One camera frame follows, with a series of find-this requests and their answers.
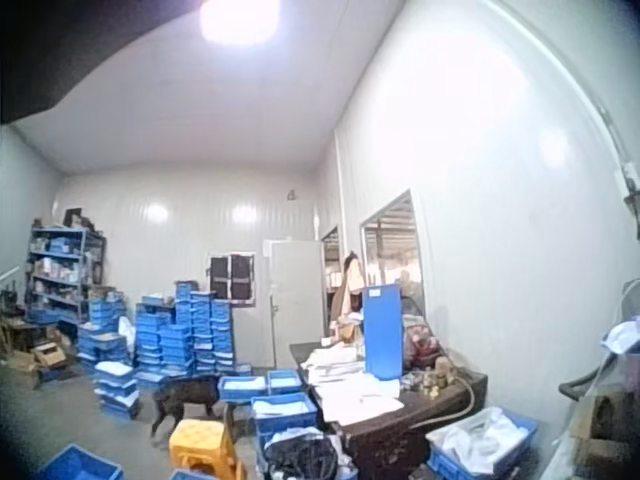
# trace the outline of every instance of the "white plastic bag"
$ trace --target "white plastic bag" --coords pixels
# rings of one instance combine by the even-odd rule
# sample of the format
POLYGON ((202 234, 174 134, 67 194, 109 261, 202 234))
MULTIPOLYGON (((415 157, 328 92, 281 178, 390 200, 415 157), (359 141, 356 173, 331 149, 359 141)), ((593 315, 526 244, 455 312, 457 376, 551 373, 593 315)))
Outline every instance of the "white plastic bag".
POLYGON ((118 333, 127 339, 127 351, 131 358, 133 358, 133 350, 135 348, 136 341, 136 327, 134 327, 129 319, 124 315, 118 319, 118 333))

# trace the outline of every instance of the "blue binder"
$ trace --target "blue binder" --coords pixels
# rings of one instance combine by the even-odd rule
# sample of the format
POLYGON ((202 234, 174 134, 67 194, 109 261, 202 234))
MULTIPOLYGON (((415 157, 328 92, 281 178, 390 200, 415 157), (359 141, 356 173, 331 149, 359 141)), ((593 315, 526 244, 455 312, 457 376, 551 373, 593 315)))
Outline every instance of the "blue binder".
POLYGON ((378 380, 402 377, 402 301, 398 285, 363 292, 365 368, 378 380))

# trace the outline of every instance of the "white door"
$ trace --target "white door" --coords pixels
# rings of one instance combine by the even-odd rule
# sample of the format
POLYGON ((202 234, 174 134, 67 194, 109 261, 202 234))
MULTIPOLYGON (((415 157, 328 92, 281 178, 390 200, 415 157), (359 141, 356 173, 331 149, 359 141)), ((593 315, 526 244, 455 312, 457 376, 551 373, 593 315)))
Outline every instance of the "white door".
POLYGON ((322 243, 273 242, 270 275, 275 364, 294 368, 289 345, 324 336, 322 243))

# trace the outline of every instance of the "white panel wall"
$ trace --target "white panel wall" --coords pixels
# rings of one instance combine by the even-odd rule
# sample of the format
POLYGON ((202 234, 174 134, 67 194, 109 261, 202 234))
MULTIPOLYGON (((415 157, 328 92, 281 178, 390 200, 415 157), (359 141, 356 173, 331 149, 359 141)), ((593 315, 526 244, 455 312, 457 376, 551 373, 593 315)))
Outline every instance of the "white panel wall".
POLYGON ((77 176, 58 195, 58 219, 82 207, 107 237, 106 283, 123 290, 130 305, 147 293, 174 294, 173 282, 205 286, 213 253, 256 253, 255 308, 235 309, 238 358, 273 365, 268 259, 264 239, 313 239, 314 195, 306 177, 221 168, 144 168, 77 176), (287 201, 295 189, 296 201, 287 201), (151 212, 166 209, 166 221, 151 212), (255 223, 234 221, 236 206, 257 210, 255 223))
POLYGON ((621 287, 640 274, 592 113, 490 4, 414 0, 337 128, 345 250, 411 189, 429 319, 489 375, 491 403, 541 421, 543 455, 571 407, 558 384, 599 362, 621 287))
POLYGON ((503 0, 556 49, 611 113, 640 162, 640 25, 618 0, 503 0))
POLYGON ((338 164, 335 143, 332 141, 325 153, 324 161, 320 162, 314 172, 318 194, 317 210, 320 238, 325 237, 331 230, 338 227, 342 231, 340 215, 340 185, 338 178, 338 164))
POLYGON ((0 128, 0 275, 15 266, 20 301, 24 264, 34 218, 51 221, 51 207, 60 173, 28 146, 12 127, 0 128))

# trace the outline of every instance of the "window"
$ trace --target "window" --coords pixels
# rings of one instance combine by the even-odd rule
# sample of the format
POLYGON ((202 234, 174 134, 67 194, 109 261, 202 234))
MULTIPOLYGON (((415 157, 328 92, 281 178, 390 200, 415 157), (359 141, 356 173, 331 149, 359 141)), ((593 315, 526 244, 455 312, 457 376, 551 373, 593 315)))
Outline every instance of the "window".
POLYGON ((424 316, 418 235, 409 192, 362 226, 367 285, 398 283, 405 314, 424 316))
POLYGON ((342 285, 342 265, 340 263, 340 246, 338 240, 338 227, 322 239, 324 250, 324 277, 327 294, 327 323, 331 318, 331 304, 336 290, 342 285))
POLYGON ((236 305, 255 303, 254 259, 253 253, 229 253, 211 257, 208 274, 210 290, 216 298, 236 305))

